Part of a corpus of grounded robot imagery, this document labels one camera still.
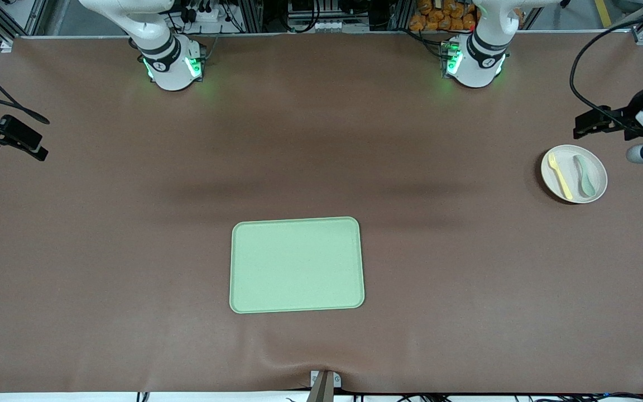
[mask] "plastic fork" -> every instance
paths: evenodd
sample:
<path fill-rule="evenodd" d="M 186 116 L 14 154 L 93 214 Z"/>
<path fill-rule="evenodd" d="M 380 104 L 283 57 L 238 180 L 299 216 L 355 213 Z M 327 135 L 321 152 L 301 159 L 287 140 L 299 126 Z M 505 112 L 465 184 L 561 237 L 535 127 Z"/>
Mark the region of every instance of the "plastic fork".
<path fill-rule="evenodd" d="M 562 188 L 562 193 L 564 193 L 564 198 L 567 199 L 574 199 L 574 196 L 572 195 L 572 192 L 569 191 L 569 187 L 567 186 L 567 181 L 564 181 L 564 176 L 562 175 L 562 171 L 559 170 L 559 165 L 557 165 L 557 160 L 554 158 L 554 152 L 549 153 L 547 155 L 547 161 L 549 162 L 549 167 L 554 170 L 554 172 L 557 174 L 557 180 L 559 180 L 559 186 Z"/>

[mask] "table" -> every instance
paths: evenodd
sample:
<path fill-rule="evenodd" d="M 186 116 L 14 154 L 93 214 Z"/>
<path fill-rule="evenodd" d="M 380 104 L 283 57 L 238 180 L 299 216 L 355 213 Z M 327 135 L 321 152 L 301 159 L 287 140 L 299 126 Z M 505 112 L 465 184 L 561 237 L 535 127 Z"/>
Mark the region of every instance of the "table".
<path fill-rule="evenodd" d="M 520 34 L 484 89 L 404 35 L 223 38 L 182 92 L 123 40 L 16 41 L 1 83 L 52 123 L 26 120 L 46 162 L 0 151 L 0 391 L 295 389 L 332 369 L 359 392 L 643 392 L 643 166 L 621 134 L 572 140 L 591 37 Z M 609 35 L 577 86 L 627 104 L 643 46 Z M 539 185 L 561 143 L 605 163 L 599 202 Z M 360 222 L 365 303 L 233 313 L 232 227 L 326 216 Z"/>

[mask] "gray spoon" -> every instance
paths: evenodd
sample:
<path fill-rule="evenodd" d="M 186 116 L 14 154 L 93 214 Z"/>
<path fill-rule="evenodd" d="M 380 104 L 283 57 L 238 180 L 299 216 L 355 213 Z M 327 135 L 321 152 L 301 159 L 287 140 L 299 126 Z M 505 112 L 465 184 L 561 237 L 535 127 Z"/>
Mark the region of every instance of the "gray spoon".
<path fill-rule="evenodd" d="M 582 193 L 588 197 L 594 197 L 597 195 L 597 191 L 594 189 L 592 182 L 589 181 L 589 170 L 587 169 L 587 164 L 584 163 L 584 158 L 580 155 L 574 155 L 574 159 L 579 163 L 579 169 L 581 172 L 580 185 L 582 187 Z"/>

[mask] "white plate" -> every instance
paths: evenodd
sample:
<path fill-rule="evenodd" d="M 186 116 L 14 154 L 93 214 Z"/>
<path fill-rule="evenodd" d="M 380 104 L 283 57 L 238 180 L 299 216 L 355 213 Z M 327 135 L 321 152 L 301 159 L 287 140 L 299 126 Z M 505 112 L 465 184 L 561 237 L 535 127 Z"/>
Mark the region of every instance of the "white plate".
<path fill-rule="evenodd" d="M 562 188 L 559 186 L 559 180 L 557 179 L 557 174 L 551 167 L 549 167 L 549 162 L 547 158 L 549 153 L 554 152 L 554 158 L 557 160 L 557 165 L 559 165 L 559 170 L 564 176 L 564 181 L 567 181 L 567 186 L 569 191 L 572 193 L 573 199 L 565 198 L 562 193 Z M 581 167 L 579 163 L 575 160 L 574 155 L 580 155 L 584 158 L 584 164 L 587 166 L 589 181 L 591 181 L 592 186 L 597 191 L 593 197 L 587 196 L 587 194 L 582 192 L 582 187 L 580 185 L 580 180 L 582 176 Z M 577 145 L 558 145 L 555 148 L 547 151 L 543 157 L 543 164 L 540 167 L 540 171 L 543 174 L 543 181 L 547 188 L 549 188 L 552 193 L 557 197 L 560 197 L 570 203 L 576 204 L 586 204 L 595 201 L 600 198 L 604 191 L 607 190 L 607 170 L 604 169 L 604 165 L 600 162 L 599 158 L 593 153 L 585 150 L 585 148 L 577 147 Z"/>

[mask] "light green tray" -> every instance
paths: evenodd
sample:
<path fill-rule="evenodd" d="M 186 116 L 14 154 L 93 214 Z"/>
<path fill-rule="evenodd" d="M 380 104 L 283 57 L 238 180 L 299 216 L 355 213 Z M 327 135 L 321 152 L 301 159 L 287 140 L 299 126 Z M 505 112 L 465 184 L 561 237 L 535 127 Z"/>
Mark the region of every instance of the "light green tray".
<path fill-rule="evenodd" d="M 241 222 L 232 231 L 235 313 L 356 308 L 364 303 L 359 222 L 353 217 Z"/>

